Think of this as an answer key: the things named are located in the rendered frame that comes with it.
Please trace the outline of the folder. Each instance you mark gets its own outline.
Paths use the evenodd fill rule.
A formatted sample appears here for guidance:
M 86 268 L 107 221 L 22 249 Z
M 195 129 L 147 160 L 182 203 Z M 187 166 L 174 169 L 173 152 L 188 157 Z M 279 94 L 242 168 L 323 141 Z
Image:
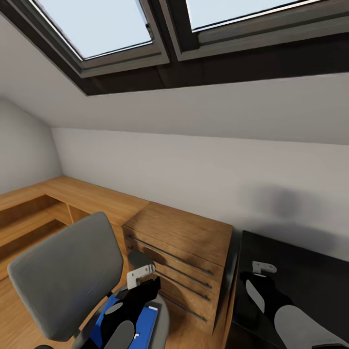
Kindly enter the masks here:
M 101 330 L 100 330 L 100 325 L 104 318 L 103 315 L 110 307 L 112 307 L 119 300 L 121 300 L 121 297 L 118 297 L 116 295 L 111 295 L 105 308 L 103 309 L 101 315 L 99 316 L 97 323 L 95 324 L 95 326 L 93 327 L 93 330 L 89 335 L 89 338 L 91 338 L 99 348 L 101 348 L 101 346 L 103 345 Z M 128 349 L 148 349 L 153 328 L 156 322 L 157 314 L 158 314 L 157 308 L 151 307 L 148 305 L 145 305 L 143 307 L 143 310 L 139 315 L 138 321 L 137 323 L 135 323 L 135 327 L 136 327 L 135 334 L 138 334 L 139 337 L 133 340 L 132 344 Z

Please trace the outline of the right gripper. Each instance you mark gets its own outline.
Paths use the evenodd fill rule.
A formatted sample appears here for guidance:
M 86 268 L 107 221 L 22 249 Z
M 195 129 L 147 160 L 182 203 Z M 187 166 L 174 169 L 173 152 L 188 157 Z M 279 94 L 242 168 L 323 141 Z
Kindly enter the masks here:
M 253 273 L 252 272 L 247 272 L 247 271 L 243 271 L 243 273 L 239 274 L 240 280 L 243 281 L 243 284 L 246 285 L 246 281 L 247 279 L 250 279 L 250 277 L 252 277 Z M 273 286 L 275 286 L 275 281 L 272 280 L 271 277 L 268 276 L 268 281 L 270 283 L 272 283 Z

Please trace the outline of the swivel chair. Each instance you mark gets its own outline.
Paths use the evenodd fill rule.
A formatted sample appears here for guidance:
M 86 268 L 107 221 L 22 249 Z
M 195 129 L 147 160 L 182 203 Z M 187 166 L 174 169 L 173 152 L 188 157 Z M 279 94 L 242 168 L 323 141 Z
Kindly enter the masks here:
M 134 270 L 155 265 L 147 255 L 133 250 L 128 260 Z M 113 228 L 103 211 L 61 229 L 12 259 L 8 275 L 31 317 L 47 339 L 75 342 L 71 349 L 81 349 L 111 295 L 121 297 L 125 284 L 119 284 L 124 259 Z M 84 328 L 79 327 L 105 297 Z M 145 305 L 158 309 L 148 349 L 165 349 L 170 329 L 170 313 L 164 298 Z M 35 349 L 54 349 L 40 345 Z

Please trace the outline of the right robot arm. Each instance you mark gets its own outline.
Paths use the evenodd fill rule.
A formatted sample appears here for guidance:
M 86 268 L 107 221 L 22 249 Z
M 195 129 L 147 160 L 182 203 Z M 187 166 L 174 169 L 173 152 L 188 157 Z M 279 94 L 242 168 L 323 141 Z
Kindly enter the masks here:
M 260 275 L 261 271 L 275 273 L 277 268 L 253 261 L 253 272 L 243 271 L 239 277 L 287 349 L 349 349 L 349 344 L 311 319 L 275 287 L 271 277 Z

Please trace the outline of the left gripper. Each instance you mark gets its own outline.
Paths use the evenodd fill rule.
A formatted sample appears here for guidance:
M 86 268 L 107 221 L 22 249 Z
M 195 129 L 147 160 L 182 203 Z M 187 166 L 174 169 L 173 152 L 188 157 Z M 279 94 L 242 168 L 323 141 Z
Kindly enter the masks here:
M 139 286 L 133 289 L 125 289 L 120 294 L 121 299 L 128 295 L 136 295 L 140 298 L 142 303 L 142 310 L 145 304 L 157 297 L 158 290 L 161 289 L 160 277 L 158 276 L 155 281 L 153 279 L 140 283 Z

